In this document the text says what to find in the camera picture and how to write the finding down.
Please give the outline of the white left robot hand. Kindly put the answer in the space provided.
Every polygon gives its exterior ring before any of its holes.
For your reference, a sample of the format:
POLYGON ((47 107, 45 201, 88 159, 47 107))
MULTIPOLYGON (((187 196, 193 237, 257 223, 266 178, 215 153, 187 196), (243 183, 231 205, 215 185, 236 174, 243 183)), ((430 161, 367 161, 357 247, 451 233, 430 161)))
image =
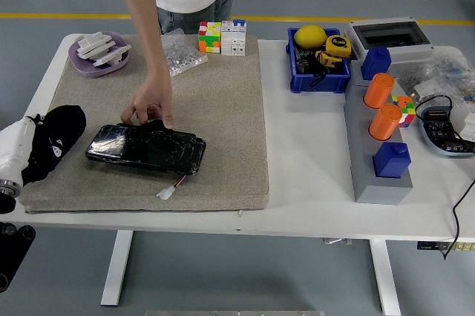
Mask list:
POLYGON ((1 131, 1 180, 25 184, 24 173, 33 164, 33 138, 40 114, 24 116, 1 131))

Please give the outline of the person's right hand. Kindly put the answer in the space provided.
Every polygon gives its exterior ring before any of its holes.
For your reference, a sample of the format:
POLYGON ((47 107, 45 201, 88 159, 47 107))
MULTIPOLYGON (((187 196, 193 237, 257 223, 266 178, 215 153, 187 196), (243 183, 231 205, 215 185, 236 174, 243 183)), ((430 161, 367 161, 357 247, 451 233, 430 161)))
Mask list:
POLYGON ((161 77, 158 73, 149 73, 131 99, 120 119, 132 124, 135 116, 138 123, 145 124, 153 119, 161 119, 166 128, 173 126, 173 100, 171 78, 168 74, 161 77))

